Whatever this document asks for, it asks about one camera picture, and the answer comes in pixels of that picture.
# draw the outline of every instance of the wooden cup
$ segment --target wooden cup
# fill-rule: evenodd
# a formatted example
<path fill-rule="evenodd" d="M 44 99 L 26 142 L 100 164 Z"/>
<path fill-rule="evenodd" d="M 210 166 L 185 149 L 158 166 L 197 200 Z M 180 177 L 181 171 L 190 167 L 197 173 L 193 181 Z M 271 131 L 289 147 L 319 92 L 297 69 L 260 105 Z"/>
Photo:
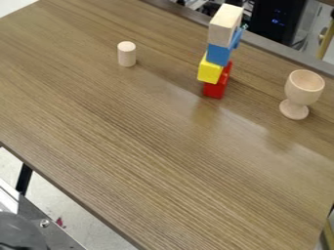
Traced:
<path fill-rule="evenodd" d="M 286 100 L 280 103 L 280 112 L 293 120 L 302 120 L 309 115 L 307 105 L 315 103 L 325 86 L 318 74 L 304 69 L 293 71 L 285 84 Z"/>

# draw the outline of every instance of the blue block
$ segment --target blue block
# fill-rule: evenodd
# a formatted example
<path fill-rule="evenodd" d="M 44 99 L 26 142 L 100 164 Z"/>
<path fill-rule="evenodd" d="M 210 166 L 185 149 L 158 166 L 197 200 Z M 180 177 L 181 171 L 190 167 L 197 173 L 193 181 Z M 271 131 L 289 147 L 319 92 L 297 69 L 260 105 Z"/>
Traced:
<path fill-rule="evenodd" d="M 220 47 L 209 43 L 206 61 L 220 66 L 228 65 L 230 53 L 239 46 L 242 31 L 243 29 L 240 27 L 237 29 L 228 47 Z"/>

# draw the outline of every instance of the white block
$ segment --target white block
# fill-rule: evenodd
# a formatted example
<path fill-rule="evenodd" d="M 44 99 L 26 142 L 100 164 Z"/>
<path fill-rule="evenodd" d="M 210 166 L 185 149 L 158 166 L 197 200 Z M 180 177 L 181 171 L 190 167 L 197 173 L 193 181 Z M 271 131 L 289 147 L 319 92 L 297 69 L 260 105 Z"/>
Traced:
<path fill-rule="evenodd" d="M 223 4 L 209 24 L 208 43 L 228 47 L 235 29 L 241 25 L 243 8 Z"/>
<path fill-rule="evenodd" d="M 122 66 L 133 66 L 136 64 L 136 44 L 124 41 L 117 45 L 118 63 Z"/>

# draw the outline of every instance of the red block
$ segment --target red block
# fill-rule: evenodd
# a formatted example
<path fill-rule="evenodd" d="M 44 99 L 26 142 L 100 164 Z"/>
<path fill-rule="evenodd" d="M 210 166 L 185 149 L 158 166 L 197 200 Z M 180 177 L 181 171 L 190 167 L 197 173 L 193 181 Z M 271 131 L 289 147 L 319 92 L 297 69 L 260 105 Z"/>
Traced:
<path fill-rule="evenodd" d="M 222 73 L 217 84 L 204 82 L 203 95 L 205 97 L 221 99 L 224 96 L 229 79 L 230 77 L 226 73 Z"/>
<path fill-rule="evenodd" d="M 230 70 L 233 66 L 233 62 L 229 61 L 228 65 L 226 67 L 224 67 L 223 69 L 223 73 L 226 73 L 228 76 L 230 76 Z"/>

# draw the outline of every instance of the cube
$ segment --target cube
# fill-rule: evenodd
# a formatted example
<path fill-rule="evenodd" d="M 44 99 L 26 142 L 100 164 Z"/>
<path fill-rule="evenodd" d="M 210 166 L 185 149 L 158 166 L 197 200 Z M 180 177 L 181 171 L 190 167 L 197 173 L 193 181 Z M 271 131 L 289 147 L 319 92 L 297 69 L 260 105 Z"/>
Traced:
<path fill-rule="evenodd" d="M 224 68 L 222 66 L 207 62 L 206 57 L 207 54 L 205 53 L 199 64 L 197 79 L 202 82 L 217 84 Z"/>
<path fill-rule="evenodd" d="M 243 8 L 223 4 L 209 24 L 208 43 L 229 47 L 235 30 L 241 25 Z"/>
<path fill-rule="evenodd" d="M 224 96 L 229 79 L 230 78 L 226 73 L 222 73 L 217 84 L 204 83 L 203 96 L 221 99 Z"/>
<path fill-rule="evenodd" d="M 228 65 L 224 67 L 223 73 L 227 74 L 230 77 L 230 71 L 233 66 L 233 62 L 229 61 Z"/>
<path fill-rule="evenodd" d="M 230 53 L 234 47 L 237 47 L 238 43 L 240 42 L 242 31 L 242 28 L 237 29 L 228 47 L 209 44 L 206 61 L 220 66 L 228 65 L 230 60 Z"/>

